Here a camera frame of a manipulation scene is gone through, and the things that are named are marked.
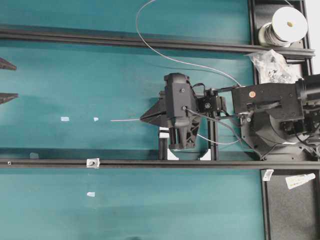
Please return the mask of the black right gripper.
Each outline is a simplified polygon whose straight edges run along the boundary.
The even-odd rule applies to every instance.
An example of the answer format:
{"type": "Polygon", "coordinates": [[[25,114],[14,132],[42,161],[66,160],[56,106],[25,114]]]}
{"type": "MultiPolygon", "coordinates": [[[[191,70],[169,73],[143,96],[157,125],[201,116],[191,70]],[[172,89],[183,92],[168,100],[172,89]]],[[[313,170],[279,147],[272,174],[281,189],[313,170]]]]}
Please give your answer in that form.
{"type": "Polygon", "coordinates": [[[186,145],[186,131],[194,117],[189,110],[197,109],[197,98],[189,81],[182,73],[170,73],[164,77],[164,99],[157,101],[142,116],[141,121],[162,128],[175,128],[181,131],[182,145],[186,145]]]}

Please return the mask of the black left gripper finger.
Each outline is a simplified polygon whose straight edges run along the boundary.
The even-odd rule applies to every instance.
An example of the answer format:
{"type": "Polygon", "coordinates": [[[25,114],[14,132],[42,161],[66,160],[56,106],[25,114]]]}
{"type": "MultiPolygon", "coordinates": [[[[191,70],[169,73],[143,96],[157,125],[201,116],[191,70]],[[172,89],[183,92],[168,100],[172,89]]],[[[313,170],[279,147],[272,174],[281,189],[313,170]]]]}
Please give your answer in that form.
{"type": "Polygon", "coordinates": [[[19,95],[17,93],[0,93],[0,104],[5,104],[9,101],[12,101],[15,98],[18,98],[19,95]]]}
{"type": "Polygon", "coordinates": [[[17,67],[9,61],[0,58],[0,69],[15,71],[17,67]]]}

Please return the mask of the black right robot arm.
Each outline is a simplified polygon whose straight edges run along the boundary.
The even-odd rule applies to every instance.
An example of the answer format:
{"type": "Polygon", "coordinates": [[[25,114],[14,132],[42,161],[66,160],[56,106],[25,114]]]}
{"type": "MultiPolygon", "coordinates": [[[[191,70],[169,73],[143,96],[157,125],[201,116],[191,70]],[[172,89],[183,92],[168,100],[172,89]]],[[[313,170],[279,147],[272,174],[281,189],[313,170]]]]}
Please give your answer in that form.
{"type": "Polygon", "coordinates": [[[216,125],[235,120],[244,143],[258,157],[288,160],[320,155],[320,77],[309,75],[294,83],[205,88],[195,92],[187,75],[171,73],[157,102],[142,122],[168,129],[171,150],[192,149],[201,120],[208,122],[208,141],[216,145],[216,125]]]}

